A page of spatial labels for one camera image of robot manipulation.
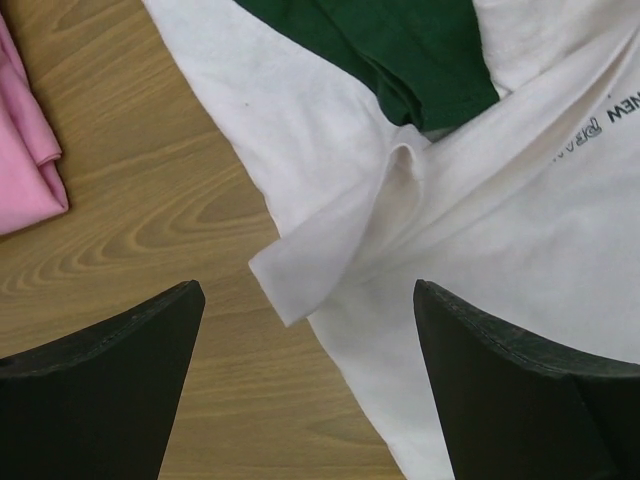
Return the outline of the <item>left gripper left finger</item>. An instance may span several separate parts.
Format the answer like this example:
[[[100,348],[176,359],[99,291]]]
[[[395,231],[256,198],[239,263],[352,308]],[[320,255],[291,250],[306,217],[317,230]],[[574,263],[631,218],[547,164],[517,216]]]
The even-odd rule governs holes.
[[[2,358],[2,478],[157,478],[204,307],[182,282]]]

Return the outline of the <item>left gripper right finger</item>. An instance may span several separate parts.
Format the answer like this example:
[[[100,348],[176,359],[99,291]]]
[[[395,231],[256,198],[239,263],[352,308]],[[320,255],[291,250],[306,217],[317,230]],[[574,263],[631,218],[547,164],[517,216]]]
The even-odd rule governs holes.
[[[635,479],[639,368],[415,284],[422,355],[458,479]]]

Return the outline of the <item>white and green t-shirt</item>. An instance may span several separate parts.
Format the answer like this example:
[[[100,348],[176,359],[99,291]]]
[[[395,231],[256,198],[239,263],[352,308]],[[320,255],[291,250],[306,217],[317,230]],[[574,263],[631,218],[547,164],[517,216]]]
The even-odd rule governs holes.
[[[409,479],[454,472],[413,290],[639,358],[635,1],[149,1],[279,239],[307,319]]]

